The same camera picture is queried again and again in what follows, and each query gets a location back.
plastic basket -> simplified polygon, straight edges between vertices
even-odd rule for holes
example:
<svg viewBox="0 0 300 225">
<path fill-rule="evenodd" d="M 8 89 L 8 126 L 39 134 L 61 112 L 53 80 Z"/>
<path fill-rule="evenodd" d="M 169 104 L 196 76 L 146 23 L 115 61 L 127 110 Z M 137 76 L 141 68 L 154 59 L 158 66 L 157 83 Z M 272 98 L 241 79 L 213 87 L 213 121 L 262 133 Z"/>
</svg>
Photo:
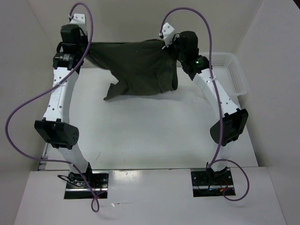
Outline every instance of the plastic basket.
<svg viewBox="0 0 300 225">
<path fill-rule="evenodd" d="M 200 53 L 209 57 L 208 52 Z M 211 55 L 211 64 L 214 75 L 219 80 L 229 96 L 245 95 L 248 91 L 248 85 L 244 72 L 240 66 L 237 57 L 232 53 L 213 52 Z"/>
</svg>

cloth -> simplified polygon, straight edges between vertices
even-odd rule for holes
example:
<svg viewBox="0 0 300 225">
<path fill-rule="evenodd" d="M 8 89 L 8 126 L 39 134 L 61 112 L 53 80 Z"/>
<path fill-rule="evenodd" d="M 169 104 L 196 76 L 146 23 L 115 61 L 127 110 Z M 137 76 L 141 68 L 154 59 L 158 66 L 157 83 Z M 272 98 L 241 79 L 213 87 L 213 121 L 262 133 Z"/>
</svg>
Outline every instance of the cloth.
<svg viewBox="0 0 300 225">
<path fill-rule="evenodd" d="M 132 43 L 92 43 L 87 60 L 108 69 L 119 81 L 111 84 L 104 100 L 118 95 L 149 96 L 176 90 L 176 59 L 162 50 L 161 40 Z"/>
</svg>

red wire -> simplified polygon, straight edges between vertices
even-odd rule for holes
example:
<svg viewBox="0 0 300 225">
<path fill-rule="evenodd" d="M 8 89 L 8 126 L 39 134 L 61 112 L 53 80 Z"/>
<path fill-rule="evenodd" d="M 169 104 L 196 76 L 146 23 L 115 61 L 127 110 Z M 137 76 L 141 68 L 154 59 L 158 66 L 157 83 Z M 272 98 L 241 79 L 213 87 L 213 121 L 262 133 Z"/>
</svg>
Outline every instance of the red wire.
<svg viewBox="0 0 300 225">
<path fill-rule="evenodd" d="M 223 180 L 223 181 L 225 182 L 225 184 L 226 184 L 226 187 L 224 188 L 224 191 L 225 191 L 225 190 L 228 188 L 228 185 L 229 185 L 229 184 L 228 184 L 227 180 L 226 180 L 224 177 L 222 178 L 222 180 Z"/>
</svg>

white floor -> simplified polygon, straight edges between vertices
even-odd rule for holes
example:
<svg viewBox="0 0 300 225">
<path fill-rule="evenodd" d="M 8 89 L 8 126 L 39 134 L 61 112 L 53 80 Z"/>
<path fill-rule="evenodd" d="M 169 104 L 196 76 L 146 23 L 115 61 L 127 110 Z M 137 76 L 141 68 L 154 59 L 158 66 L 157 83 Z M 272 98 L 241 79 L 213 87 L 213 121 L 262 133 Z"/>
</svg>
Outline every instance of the white floor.
<svg viewBox="0 0 300 225">
<path fill-rule="evenodd" d="M 80 131 L 79 147 L 93 169 L 205 167 L 217 144 L 210 127 L 217 122 L 201 90 L 178 68 L 178 90 L 150 97 L 120 96 L 105 102 L 109 71 L 82 69 L 75 85 L 70 123 Z M 258 166 L 247 129 L 230 146 L 230 159 Z M 61 159 L 48 148 L 50 159 Z M 46 170 L 67 165 L 47 163 Z"/>
<path fill-rule="evenodd" d="M 245 171 L 250 191 L 240 202 L 194 198 L 188 169 L 110 171 L 99 213 L 92 212 L 91 199 L 63 199 L 66 183 L 57 175 L 67 171 L 31 172 L 15 225 L 285 225 L 267 169 Z M 232 178 L 242 196 L 245 177 L 233 168 Z"/>
</svg>

white wall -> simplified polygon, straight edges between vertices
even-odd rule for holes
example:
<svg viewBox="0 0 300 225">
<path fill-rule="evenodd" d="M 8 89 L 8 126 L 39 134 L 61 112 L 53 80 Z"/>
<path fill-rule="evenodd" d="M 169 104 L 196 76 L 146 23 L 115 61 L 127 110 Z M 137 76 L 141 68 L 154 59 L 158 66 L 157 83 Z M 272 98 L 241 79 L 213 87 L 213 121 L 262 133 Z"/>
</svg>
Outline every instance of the white wall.
<svg viewBox="0 0 300 225">
<path fill-rule="evenodd" d="M 29 0 L 52 45 L 56 32 L 68 23 L 68 13 L 77 0 Z M 94 38 L 99 42 L 143 41 L 157 38 L 164 16 L 176 7 L 192 7 L 208 20 L 215 52 L 235 52 L 262 0 L 85 0 L 94 18 Z M 76 12 L 85 13 L 83 7 Z M 191 12 L 176 12 L 167 20 L 178 32 L 193 30 L 199 48 L 208 51 L 208 34 L 201 18 Z"/>
<path fill-rule="evenodd" d="M 238 48 L 249 83 L 247 127 L 268 166 L 288 225 L 299 224 L 300 10 L 292 0 L 264 0 Z"/>
<path fill-rule="evenodd" d="M 0 224 L 11 225 L 36 163 L 10 147 L 4 124 L 14 108 L 51 86 L 54 48 L 27 1 L 0 1 L 0 20 Z M 44 98 L 27 106 L 11 122 L 13 140 L 30 155 L 40 156 L 43 150 L 33 125 L 46 104 Z"/>
</svg>

